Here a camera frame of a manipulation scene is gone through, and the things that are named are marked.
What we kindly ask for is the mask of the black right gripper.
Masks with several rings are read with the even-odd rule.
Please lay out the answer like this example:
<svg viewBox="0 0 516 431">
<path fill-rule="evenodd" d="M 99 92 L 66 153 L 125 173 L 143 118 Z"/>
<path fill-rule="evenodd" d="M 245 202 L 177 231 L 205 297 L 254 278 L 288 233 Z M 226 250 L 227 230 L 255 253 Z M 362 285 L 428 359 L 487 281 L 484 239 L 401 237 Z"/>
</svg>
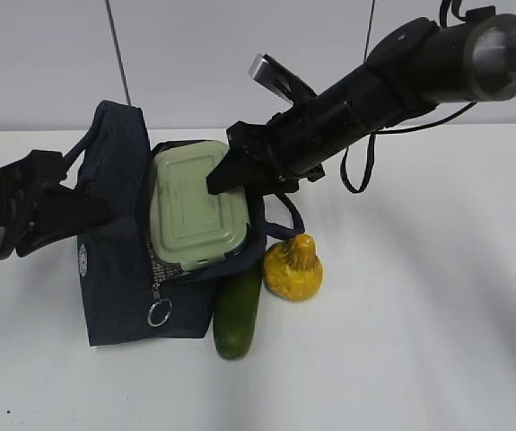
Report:
<svg viewBox="0 0 516 431">
<path fill-rule="evenodd" d="M 321 134 L 307 117 L 279 114 L 265 125 L 238 121 L 226 136 L 230 149 L 206 177 L 212 195 L 238 187 L 256 196 L 294 193 L 299 180 L 325 176 Z"/>
</svg>

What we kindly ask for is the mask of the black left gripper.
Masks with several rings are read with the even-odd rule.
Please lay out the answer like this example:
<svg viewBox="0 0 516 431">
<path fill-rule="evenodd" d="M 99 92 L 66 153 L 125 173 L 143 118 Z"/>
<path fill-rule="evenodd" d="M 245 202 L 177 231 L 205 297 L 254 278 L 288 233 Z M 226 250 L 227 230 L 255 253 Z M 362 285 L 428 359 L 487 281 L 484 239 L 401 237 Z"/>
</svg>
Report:
<svg viewBox="0 0 516 431">
<path fill-rule="evenodd" d="M 103 198 L 58 184 L 66 178 L 66 163 L 60 152 L 32 150 L 2 171 L 9 219 L 0 259 L 7 259 L 16 247 L 17 256 L 26 257 L 113 218 Z M 37 226 L 31 227 L 36 203 Z"/>
</svg>

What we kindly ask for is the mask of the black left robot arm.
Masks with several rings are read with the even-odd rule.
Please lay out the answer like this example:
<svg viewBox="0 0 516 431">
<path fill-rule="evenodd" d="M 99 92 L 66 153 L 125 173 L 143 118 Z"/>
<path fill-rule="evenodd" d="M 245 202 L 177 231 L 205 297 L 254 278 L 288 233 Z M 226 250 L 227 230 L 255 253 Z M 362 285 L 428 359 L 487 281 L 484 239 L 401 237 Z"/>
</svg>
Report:
<svg viewBox="0 0 516 431">
<path fill-rule="evenodd" d="M 68 169 L 60 152 L 42 150 L 0 166 L 0 260 L 25 257 L 112 220 L 106 200 L 61 184 Z"/>
</svg>

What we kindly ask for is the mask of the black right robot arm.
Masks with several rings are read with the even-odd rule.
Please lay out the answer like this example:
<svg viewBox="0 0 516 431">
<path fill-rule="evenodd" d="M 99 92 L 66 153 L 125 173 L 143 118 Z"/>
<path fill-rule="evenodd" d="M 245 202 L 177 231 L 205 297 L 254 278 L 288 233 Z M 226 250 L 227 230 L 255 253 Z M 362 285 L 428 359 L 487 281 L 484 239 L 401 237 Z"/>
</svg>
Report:
<svg viewBox="0 0 516 431">
<path fill-rule="evenodd" d="M 229 127 L 229 150 L 206 179 L 212 194 L 292 192 L 302 179 L 320 179 L 323 163 L 351 144 L 443 103 L 515 98 L 516 15 L 445 28 L 414 19 L 320 93 L 268 55 L 257 56 L 249 73 L 291 108 L 263 125 Z"/>
</svg>

